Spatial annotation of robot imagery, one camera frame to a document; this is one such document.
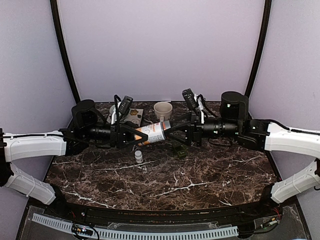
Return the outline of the orange pill bottle grey cap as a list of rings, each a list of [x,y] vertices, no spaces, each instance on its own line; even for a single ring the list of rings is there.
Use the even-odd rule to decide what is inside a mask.
[[[167,139],[165,130],[171,128],[169,120],[153,123],[147,126],[136,128],[137,131],[148,135],[148,140],[138,143],[139,147],[165,141]]]

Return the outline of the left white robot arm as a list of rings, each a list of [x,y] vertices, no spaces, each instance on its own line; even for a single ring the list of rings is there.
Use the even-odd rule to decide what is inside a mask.
[[[121,123],[130,110],[132,99],[114,99],[115,122],[96,109],[91,99],[78,102],[72,109],[68,128],[46,133],[0,133],[0,185],[11,188],[26,197],[50,206],[60,218],[67,218],[70,206],[60,189],[23,172],[13,161],[42,156],[76,156],[89,146],[98,148],[123,148],[143,143],[148,135],[133,128],[131,123]]]

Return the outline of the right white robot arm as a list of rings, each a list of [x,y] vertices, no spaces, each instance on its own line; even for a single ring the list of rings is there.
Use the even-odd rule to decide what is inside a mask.
[[[188,146],[201,145],[203,138],[233,138],[249,150],[290,152],[315,158],[301,171],[263,189],[260,202],[255,205],[258,216],[266,217],[275,206],[320,184],[319,131],[288,127],[273,119],[252,119],[249,98],[239,92],[226,91],[221,95],[220,116],[203,113],[207,106],[201,94],[186,89],[182,96],[190,112],[181,117],[183,123],[164,131],[167,138]]]

